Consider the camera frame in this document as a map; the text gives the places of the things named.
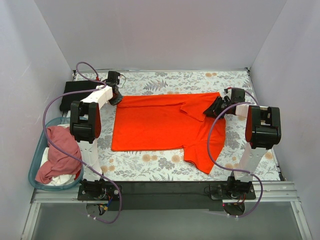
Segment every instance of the folded clothing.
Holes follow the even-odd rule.
[[[184,160],[209,174],[213,162],[207,139],[214,122],[203,112],[220,96],[218,92],[125,96],[117,105],[112,137],[113,151],[184,149]],[[226,121],[217,121],[210,150],[217,159],[226,139]]]
[[[40,167],[48,161],[48,151],[49,147],[46,147],[44,149],[42,159],[41,159],[41,164]],[[67,185],[72,183],[76,178],[75,174],[63,174],[59,176],[53,176],[51,182],[46,184],[47,186],[62,186],[62,185]]]
[[[47,133],[52,142],[62,150],[81,158],[81,152],[75,138],[70,134],[69,127],[50,126]],[[35,180],[42,184],[49,184],[53,177],[61,175],[75,175],[81,169],[81,163],[65,155],[53,147],[49,142],[47,161],[39,168]]]

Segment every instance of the table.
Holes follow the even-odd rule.
[[[220,92],[227,87],[243,88],[254,94],[247,71],[119,71],[126,77],[120,89],[123,96],[198,94]],[[95,79],[94,73],[85,73]],[[108,72],[100,72],[100,79]],[[84,80],[77,74],[76,81]],[[119,87],[124,83],[121,78]],[[251,97],[246,100],[253,103]],[[98,139],[99,161],[103,173],[114,181],[225,181],[230,171],[213,167],[210,174],[199,171],[192,163],[183,161],[183,149],[164,151],[111,150],[116,106],[105,104],[100,110],[101,135]],[[246,119],[226,115],[226,140],[217,162],[228,168],[237,168],[245,149]],[[259,163],[255,174],[262,181],[279,181],[277,160],[268,151]]]

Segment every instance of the cable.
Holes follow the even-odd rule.
[[[113,198],[111,198],[111,199],[108,201],[108,203],[106,204],[107,207],[110,206],[110,204],[111,204],[111,202],[112,202],[112,199],[113,199]]]
[[[89,81],[91,81],[91,82],[94,82],[94,83],[102,83],[104,86],[103,86],[101,89],[103,89],[103,88],[105,88],[105,87],[107,86],[106,83],[104,83],[104,82],[100,82],[100,81],[93,80],[93,79],[90,79],[90,78],[88,78],[88,77],[83,76],[83,75],[79,72],[79,70],[78,70],[79,64],[86,64],[86,65],[88,65],[89,67],[91,67],[91,68],[94,70],[94,72],[96,73],[96,75],[97,75],[96,78],[99,79],[99,75],[98,75],[97,71],[96,71],[90,64],[88,64],[88,63],[86,63],[86,62],[84,62],[84,61],[78,62],[78,63],[76,64],[76,67],[75,67],[76,70],[77,70],[77,72],[79,73],[79,75],[80,75],[81,77],[83,77],[83,78],[85,78],[85,79],[87,79],[87,80],[89,80]],[[62,150],[62,149],[59,148],[57,145],[55,145],[55,144],[52,142],[52,140],[49,138],[48,133],[47,133],[47,130],[46,130],[46,116],[47,116],[47,112],[48,112],[49,107],[50,107],[56,100],[58,100],[59,98],[62,98],[62,97],[64,97],[64,96],[71,95],[71,94],[90,93],[90,92],[95,92],[95,91],[98,91],[98,90],[100,90],[100,89],[99,89],[99,88],[96,88],[96,89],[90,89],[90,90],[72,91],[72,92],[64,93],[64,94],[62,94],[62,95],[54,98],[51,102],[49,102],[49,104],[46,106],[46,108],[45,108],[45,110],[44,110],[43,118],[42,118],[42,128],[43,128],[43,133],[44,133],[47,141],[48,141],[54,148],[56,148],[57,150],[59,150],[61,153],[63,153],[63,154],[65,154],[65,155],[67,155],[67,156],[69,156],[69,157],[71,157],[71,158],[79,161],[79,162],[82,163],[84,166],[86,166],[88,169],[90,169],[92,172],[94,172],[95,174],[97,174],[97,175],[100,176],[101,178],[103,178],[103,179],[107,180],[108,182],[110,182],[110,183],[118,190],[118,192],[119,192],[119,203],[120,203],[120,204],[119,204],[119,210],[118,210],[117,215],[115,216],[115,218],[114,218],[112,221],[106,221],[106,220],[104,220],[104,219],[101,219],[101,218],[98,218],[98,217],[95,217],[95,216],[93,216],[93,215],[88,214],[89,217],[94,218],[94,219],[97,219],[97,220],[100,221],[100,222],[103,222],[103,223],[105,223],[105,224],[112,224],[112,223],[114,223],[114,222],[118,219],[118,217],[119,217],[119,215],[120,215],[120,212],[121,212],[121,208],[122,208],[122,195],[121,195],[120,189],[119,189],[119,187],[117,186],[117,184],[116,184],[115,182],[113,182],[111,179],[107,178],[106,176],[104,176],[104,175],[100,174],[99,172],[97,172],[96,170],[94,170],[91,166],[89,166],[87,163],[85,163],[85,162],[82,161],[81,159],[79,159],[79,158],[71,155],[70,153]]]
[[[94,199],[95,199],[95,200],[104,199],[104,197],[106,196],[106,194],[107,194],[107,189],[104,189],[104,195],[103,195],[103,197],[101,197],[101,198],[95,198],[95,197],[94,197]]]
[[[121,86],[121,87],[119,87],[120,89],[122,89],[122,88],[124,87],[124,85],[125,85],[126,81],[127,81],[127,78],[126,78],[126,76],[125,76],[125,75],[122,75],[122,74],[120,74],[120,76],[124,77],[124,83],[122,84],[122,86]]]
[[[225,195],[231,200],[240,200],[241,199],[241,195],[237,196],[237,197],[232,197],[231,194],[230,195],[228,194],[228,192],[226,192]]]
[[[250,102],[239,102],[239,103],[235,103],[235,104],[230,105],[230,106],[228,106],[227,108],[225,108],[225,109],[216,117],[216,119],[214,120],[214,122],[213,122],[213,124],[212,124],[212,126],[211,126],[211,128],[210,128],[210,131],[209,131],[209,134],[208,134],[208,139],[207,139],[207,142],[206,142],[206,148],[207,148],[207,151],[208,151],[208,155],[209,155],[211,161],[212,161],[215,165],[217,165],[219,168],[224,169],[224,170],[234,171],[234,172],[242,172],[242,173],[250,174],[251,176],[255,177],[255,178],[259,181],[259,183],[260,183],[261,192],[260,192],[260,196],[259,196],[256,204],[253,206],[252,209],[250,209],[247,213],[245,213],[245,214],[243,214],[243,215],[240,215],[240,216],[230,215],[230,216],[232,216],[232,217],[234,217],[234,218],[242,218],[242,217],[248,216],[250,213],[252,213],[252,212],[256,209],[256,207],[259,205],[259,203],[260,203],[260,201],[261,201],[261,198],[262,198],[262,195],[263,195],[263,191],[264,191],[264,187],[263,187],[263,184],[262,184],[262,181],[260,180],[260,178],[259,178],[257,175],[255,175],[254,173],[252,173],[252,172],[250,172],[250,171],[248,171],[248,170],[225,167],[225,166],[222,166],[222,165],[220,165],[219,163],[217,163],[217,162],[214,160],[214,158],[212,157],[212,155],[211,155],[211,150],[210,150],[210,138],[211,138],[212,131],[213,131],[213,129],[214,129],[217,121],[221,118],[221,116],[223,116],[223,114],[225,114],[225,112],[227,112],[229,109],[234,108],[234,107],[236,107],[236,106],[238,106],[238,105],[242,105],[242,104],[251,104],[251,103],[250,103]],[[207,212],[207,213],[225,216],[225,214],[218,213],[218,212]]]
[[[102,216],[104,214],[104,212],[101,211],[100,205],[98,205],[98,209],[99,209],[99,216]]]
[[[242,200],[242,204],[245,202],[245,200],[246,200],[246,194],[244,194],[244,196],[243,196],[243,200]]]
[[[94,80],[94,79],[90,79],[90,78],[84,76],[84,75],[79,71],[79,65],[80,65],[80,64],[85,64],[85,65],[89,66],[89,67],[94,71],[94,73],[96,74],[95,80]],[[75,65],[75,70],[78,72],[78,74],[79,74],[81,77],[83,77],[83,78],[86,79],[86,80],[89,80],[89,81],[98,81],[98,82],[100,81],[100,80],[99,80],[99,74],[98,74],[97,70],[95,70],[95,68],[94,68],[92,65],[90,65],[89,63],[87,63],[87,62],[85,62],[85,61],[80,61],[80,62],[78,62],[78,63]]]
[[[239,199],[238,199],[238,201],[237,202],[234,202],[233,204],[237,204],[237,203],[239,203],[240,202],[240,200],[241,200],[241,196],[239,197]]]

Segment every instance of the shirt sleeve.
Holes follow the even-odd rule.
[[[210,152],[214,160],[217,160],[221,150],[224,147],[224,141],[210,141]],[[209,174],[214,166],[211,161],[208,150],[207,141],[200,141],[192,145],[183,146],[184,160],[193,163],[197,169]]]

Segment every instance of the glass panel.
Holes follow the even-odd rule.
[[[254,203],[247,202],[246,209]],[[88,211],[99,215],[97,206]],[[42,204],[33,240],[300,240],[290,202],[262,202],[252,215],[236,220],[206,210],[124,210],[111,225],[88,218],[82,203]],[[111,220],[115,211],[102,218]]]

